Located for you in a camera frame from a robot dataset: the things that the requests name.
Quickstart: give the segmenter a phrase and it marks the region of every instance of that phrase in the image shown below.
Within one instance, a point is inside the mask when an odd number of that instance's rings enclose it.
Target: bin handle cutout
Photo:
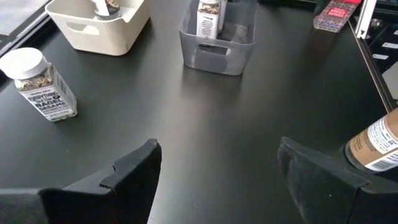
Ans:
[[[67,22],[67,26],[70,30],[81,33],[81,34],[89,34],[89,35],[99,35],[100,30],[95,26],[77,24],[75,22]]]
[[[229,55],[231,53],[231,49],[227,47],[221,47],[211,44],[199,44],[199,49],[204,52],[220,54],[220,55]]]

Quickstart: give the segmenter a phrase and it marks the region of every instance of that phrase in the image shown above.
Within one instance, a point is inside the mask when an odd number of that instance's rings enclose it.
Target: spice bottle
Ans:
[[[351,139],[347,159],[355,167],[375,173],[398,166],[398,109],[385,115]]]
[[[94,12],[100,20],[112,20],[121,16],[118,0],[91,0]]]
[[[29,47],[12,50],[0,58],[0,69],[49,121],[76,116],[75,95],[39,50]]]
[[[217,38],[220,5],[221,0],[200,0],[197,17],[198,37]]]
[[[226,4],[228,0],[221,0],[220,4],[220,20],[218,21],[218,32],[223,31],[223,26],[224,26],[224,19],[225,19],[225,10],[226,10]]]

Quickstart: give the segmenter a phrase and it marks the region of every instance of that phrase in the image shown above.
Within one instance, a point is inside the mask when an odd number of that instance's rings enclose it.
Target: black table surface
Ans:
[[[338,150],[385,113],[354,36],[312,29],[312,13],[260,5],[241,77],[184,67],[185,0],[153,0],[132,50],[41,47],[78,99],[48,122],[11,82],[0,94],[0,187],[64,187],[157,138],[162,172],[149,223],[302,223],[279,172],[282,136]]]

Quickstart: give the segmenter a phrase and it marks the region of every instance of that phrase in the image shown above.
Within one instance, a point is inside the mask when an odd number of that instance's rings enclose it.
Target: bottle cap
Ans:
[[[221,0],[200,0],[200,2],[205,4],[218,4],[221,2]]]
[[[46,68],[47,60],[43,54],[31,47],[12,50],[0,58],[0,70],[15,80],[35,77]]]

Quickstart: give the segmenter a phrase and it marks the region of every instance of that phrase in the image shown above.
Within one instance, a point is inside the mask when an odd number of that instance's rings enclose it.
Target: gray plastic bin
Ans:
[[[240,75],[254,48],[257,3],[227,3],[224,29],[217,40],[196,36],[199,0],[192,0],[180,29],[184,64],[225,75]]]

